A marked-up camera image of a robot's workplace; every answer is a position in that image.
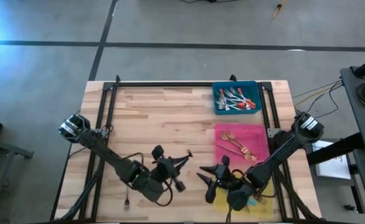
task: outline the gray floor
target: gray floor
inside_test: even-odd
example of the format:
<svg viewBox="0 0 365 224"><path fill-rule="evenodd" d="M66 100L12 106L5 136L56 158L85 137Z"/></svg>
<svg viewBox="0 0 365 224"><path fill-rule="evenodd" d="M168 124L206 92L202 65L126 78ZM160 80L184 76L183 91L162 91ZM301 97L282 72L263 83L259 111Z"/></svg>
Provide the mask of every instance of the gray floor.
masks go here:
<svg viewBox="0 0 365 224"><path fill-rule="evenodd" d="M120 0L109 42L365 47L365 0L242 0L225 4L177 0ZM99 42L111 0L0 1L0 40ZM18 159L0 223L44 222L50 217L69 144L57 134L80 106L96 47L0 45L1 139L35 151ZM365 62L365 52L105 48L96 80L288 80L292 95L337 80L339 70ZM326 138L358 131L343 88L333 93L340 110L322 117ZM310 102L303 103L305 109ZM313 115L333 109L321 99ZM347 186L314 177L328 220L365 223Z"/></svg>

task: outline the white paper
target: white paper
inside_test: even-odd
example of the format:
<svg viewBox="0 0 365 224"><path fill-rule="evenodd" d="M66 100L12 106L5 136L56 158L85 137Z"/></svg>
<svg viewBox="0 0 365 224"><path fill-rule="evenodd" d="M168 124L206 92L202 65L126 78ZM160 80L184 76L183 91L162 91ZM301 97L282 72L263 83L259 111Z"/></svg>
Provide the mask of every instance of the white paper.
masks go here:
<svg viewBox="0 0 365 224"><path fill-rule="evenodd" d="M332 142L318 141L313 143L313 151L317 151L331 144ZM315 165L315 171L318 176L322 177L351 179L346 155Z"/></svg>

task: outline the teal tray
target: teal tray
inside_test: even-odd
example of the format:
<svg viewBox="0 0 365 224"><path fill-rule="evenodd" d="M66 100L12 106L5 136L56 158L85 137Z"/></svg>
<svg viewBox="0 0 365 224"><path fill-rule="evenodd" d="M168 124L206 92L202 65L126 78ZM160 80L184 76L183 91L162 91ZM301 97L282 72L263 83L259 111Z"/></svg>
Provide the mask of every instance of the teal tray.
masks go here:
<svg viewBox="0 0 365 224"><path fill-rule="evenodd" d="M234 88L237 91L237 88L241 88L242 93L246 99L251 99L255 104L256 108L251 110L236 110L230 108L230 110L220 110L219 105L216 103L219 101L220 91L222 88L223 91L225 89ZM213 88L213 99L214 99L214 112L217 115L230 115L230 114L255 114L262 109L262 102L260 101L260 95L258 93L257 82L255 81L242 81L242 82L214 82L212 85Z"/></svg>

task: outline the pink cloth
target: pink cloth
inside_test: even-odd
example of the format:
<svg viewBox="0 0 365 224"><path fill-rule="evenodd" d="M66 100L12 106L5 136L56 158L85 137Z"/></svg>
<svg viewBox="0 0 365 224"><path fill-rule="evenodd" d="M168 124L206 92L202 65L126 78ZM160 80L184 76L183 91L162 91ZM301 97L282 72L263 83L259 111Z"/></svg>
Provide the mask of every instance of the pink cloth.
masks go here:
<svg viewBox="0 0 365 224"><path fill-rule="evenodd" d="M238 154L230 152L223 149L217 145L233 149L237 152L239 148L229 141L221 139L221 131L230 131L234 136L244 145L246 148L257 156L256 163L263 162L268 157L268 146L267 146L267 136L265 134L265 128L262 125L253 124L227 124L221 123L216 124L214 128L215 134L215 149L214 155L216 159L216 164L221 162L222 156L227 155L230 157L231 164L241 164L248 163L248 161Z"/></svg>

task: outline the wooden tabletop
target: wooden tabletop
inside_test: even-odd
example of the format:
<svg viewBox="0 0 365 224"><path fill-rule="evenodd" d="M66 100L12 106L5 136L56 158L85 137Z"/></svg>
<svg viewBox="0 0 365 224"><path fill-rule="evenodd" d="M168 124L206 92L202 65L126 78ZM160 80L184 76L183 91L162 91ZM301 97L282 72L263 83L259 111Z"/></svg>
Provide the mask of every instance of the wooden tabletop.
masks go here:
<svg viewBox="0 0 365 224"><path fill-rule="evenodd" d="M295 110L285 80L271 81L275 102L282 129L289 130ZM92 124L97 120L98 107L103 82L88 82L81 114ZM272 118L269 102L266 102L269 117ZM224 222L227 211L216 210L205 202L207 186L197 177L199 166L213 166L214 162L214 126L217 123L263 124L261 111L251 115L217 116L214 114L212 90L209 87L126 87L118 88L112 125L115 130L110 134L109 148L121 157L134 152L145 155L145 165L152 169L154 165L151 151L160 144L165 156L181 157L191 150L194 157L182 168L179 180L186 190L177 193L171 205L159 207L146 200L139 192L129 191L130 211L124 212L123 206L126 185L108 164L105 166L101 197L97 215L98 222ZM103 124L107 117L107 107ZM70 153L80 149L74 144ZM88 149L75 154L68 161L62 190L55 217L61 217L81 194L90 151ZM321 216L316 198L310 169L304 150L297 150L289 160L293 187L307 207L317 216ZM238 167L245 171L248 167ZM165 193L159 200L167 202ZM284 194L287 210L290 213L288 197ZM232 222L280 221L278 203L274 199L272 218L233 215ZM90 216L92 200L89 200L87 216Z"/></svg>

